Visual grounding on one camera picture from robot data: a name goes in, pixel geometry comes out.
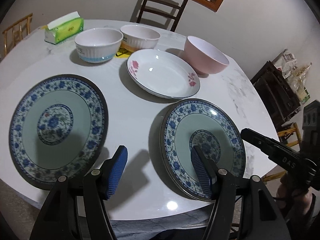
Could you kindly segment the person's right hand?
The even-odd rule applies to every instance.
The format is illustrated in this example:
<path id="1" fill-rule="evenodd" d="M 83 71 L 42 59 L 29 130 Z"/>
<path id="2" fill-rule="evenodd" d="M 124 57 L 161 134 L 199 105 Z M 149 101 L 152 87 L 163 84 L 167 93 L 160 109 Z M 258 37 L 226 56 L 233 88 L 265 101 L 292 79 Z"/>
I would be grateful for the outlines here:
<path id="1" fill-rule="evenodd" d="M 280 179 L 276 197 L 278 198 L 276 200 L 278 207 L 292 215 L 306 215 L 312 204 L 310 189 L 307 193 L 301 191 L 287 174 Z"/>

